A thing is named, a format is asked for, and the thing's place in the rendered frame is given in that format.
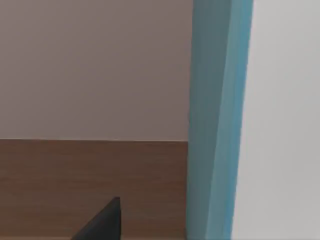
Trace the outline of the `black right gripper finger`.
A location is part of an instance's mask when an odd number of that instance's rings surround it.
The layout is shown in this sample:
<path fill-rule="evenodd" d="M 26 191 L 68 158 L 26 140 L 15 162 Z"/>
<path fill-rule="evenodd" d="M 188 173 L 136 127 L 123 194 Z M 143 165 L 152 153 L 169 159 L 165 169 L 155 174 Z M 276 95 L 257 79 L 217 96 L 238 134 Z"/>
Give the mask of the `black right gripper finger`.
<path fill-rule="evenodd" d="M 121 200 L 114 197 L 71 240 L 121 240 L 121 234 Z"/>

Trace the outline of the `wooden cupboard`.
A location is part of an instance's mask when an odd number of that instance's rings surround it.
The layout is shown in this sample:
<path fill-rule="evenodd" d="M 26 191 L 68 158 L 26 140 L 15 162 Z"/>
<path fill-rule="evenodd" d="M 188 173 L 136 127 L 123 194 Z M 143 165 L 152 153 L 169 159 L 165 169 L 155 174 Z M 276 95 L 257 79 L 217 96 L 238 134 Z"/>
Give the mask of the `wooden cupboard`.
<path fill-rule="evenodd" d="M 120 197 L 126 238 L 184 239 L 185 141 L 0 140 L 0 238 L 69 238 Z"/>

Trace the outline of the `light blue rack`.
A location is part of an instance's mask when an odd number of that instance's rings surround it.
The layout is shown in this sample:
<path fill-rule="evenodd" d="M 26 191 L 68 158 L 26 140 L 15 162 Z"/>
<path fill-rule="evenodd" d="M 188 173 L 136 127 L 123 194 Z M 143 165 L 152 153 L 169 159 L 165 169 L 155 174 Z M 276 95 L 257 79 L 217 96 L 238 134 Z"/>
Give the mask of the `light blue rack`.
<path fill-rule="evenodd" d="M 193 0 L 186 240 L 231 240 L 253 0 Z"/>

